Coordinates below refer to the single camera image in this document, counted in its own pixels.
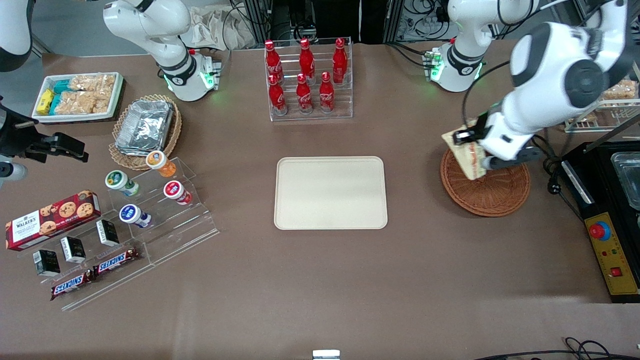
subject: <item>black box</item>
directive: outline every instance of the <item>black box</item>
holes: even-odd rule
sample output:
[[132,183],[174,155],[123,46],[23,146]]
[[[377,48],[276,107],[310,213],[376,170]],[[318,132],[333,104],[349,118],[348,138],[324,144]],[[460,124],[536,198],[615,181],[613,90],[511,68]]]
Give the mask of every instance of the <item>black box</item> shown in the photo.
[[56,276],[60,274],[60,264],[55,251],[38,250],[33,253],[36,272],[41,276]]
[[66,236],[60,239],[60,244],[62,244],[62,253],[65,255],[65,260],[68,262],[82,263],[86,259],[84,247],[80,239]]
[[107,246],[116,246],[120,242],[118,241],[118,233],[116,232],[116,225],[107,220],[99,220],[95,223],[98,228],[98,235],[100,236],[100,242]]

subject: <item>acrylic bottle rack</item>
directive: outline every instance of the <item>acrylic bottle rack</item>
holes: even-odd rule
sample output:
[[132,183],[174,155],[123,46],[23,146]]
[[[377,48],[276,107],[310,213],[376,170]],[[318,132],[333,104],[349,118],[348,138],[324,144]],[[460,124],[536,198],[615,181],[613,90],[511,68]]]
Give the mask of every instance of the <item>acrylic bottle rack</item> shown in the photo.
[[337,119],[353,117],[353,53],[351,50],[351,38],[344,38],[344,50],[347,53],[347,72],[344,75],[342,84],[333,84],[335,91],[335,108],[329,114],[320,110],[320,76],[324,71],[328,71],[333,79],[333,53],[335,52],[336,38],[318,38],[311,40],[309,47],[314,54],[316,61],[316,83],[309,85],[311,88],[311,99],[314,110],[311,114],[304,115],[298,110],[298,96],[296,87],[298,86],[298,74],[300,73],[300,44],[297,40],[274,40],[276,51],[280,55],[282,71],[284,73],[285,102],[289,111],[286,115],[278,116],[274,114],[273,106],[269,100],[269,79],[266,62],[264,64],[265,83],[267,84],[267,105],[269,106],[269,117],[271,121],[283,120],[318,120]]
[[[177,171],[171,178],[162,177],[155,170],[146,171],[133,178],[140,185],[140,190],[135,196],[126,197],[119,191],[110,190],[110,199],[99,199],[103,210],[100,218],[19,253],[19,258],[26,258],[32,262],[31,255],[37,250],[52,250],[57,253],[61,273],[55,277],[39,277],[46,287],[42,295],[43,300],[48,299],[52,286],[72,279],[131,247],[136,247],[140,254],[139,259],[128,261],[122,266],[104,272],[95,281],[53,300],[61,305],[63,311],[75,310],[220,233],[213,222],[211,212],[200,201],[192,183],[195,178],[194,173],[179,158],[174,158],[172,161]],[[193,196],[189,205],[179,205],[164,196],[163,187],[172,179],[180,181],[185,190]],[[135,204],[150,214],[151,224],[141,229],[136,225],[127,225],[120,221],[118,213],[126,204]],[[115,224],[119,245],[108,247],[101,244],[95,225],[101,219]],[[86,253],[85,261],[80,264],[65,261],[60,245],[60,239],[64,236],[82,240]]]

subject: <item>yellow control panel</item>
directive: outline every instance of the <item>yellow control panel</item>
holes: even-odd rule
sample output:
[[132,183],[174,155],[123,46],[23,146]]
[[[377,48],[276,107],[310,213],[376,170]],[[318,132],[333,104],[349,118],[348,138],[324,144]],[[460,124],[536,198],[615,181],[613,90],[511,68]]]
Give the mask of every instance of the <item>yellow control panel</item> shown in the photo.
[[611,295],[638,294],[638,287],[620,241],[611,224],[609,213],[588,218],[584,221],[596,253],[600,269]]

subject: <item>red button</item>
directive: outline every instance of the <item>red button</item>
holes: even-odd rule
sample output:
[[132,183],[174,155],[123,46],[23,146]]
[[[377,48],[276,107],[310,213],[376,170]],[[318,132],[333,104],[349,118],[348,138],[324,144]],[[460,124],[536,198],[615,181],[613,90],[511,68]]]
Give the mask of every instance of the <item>red button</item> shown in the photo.
[[596,239],[602,239],[605,235],[605,229],[600,224],[593,224],[589,226],[589,234],[591,234]]

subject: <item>blue lid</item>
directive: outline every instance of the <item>blue lid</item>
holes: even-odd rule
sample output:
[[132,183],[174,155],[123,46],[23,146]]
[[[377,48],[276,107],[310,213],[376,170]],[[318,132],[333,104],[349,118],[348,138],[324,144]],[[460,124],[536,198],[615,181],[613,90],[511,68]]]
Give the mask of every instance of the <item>blue lid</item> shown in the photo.
[[137,211],[137,206],[135,206],[134,204],[125,205],[120,210],[120,219],[122,221],[130,221],[136,216]]

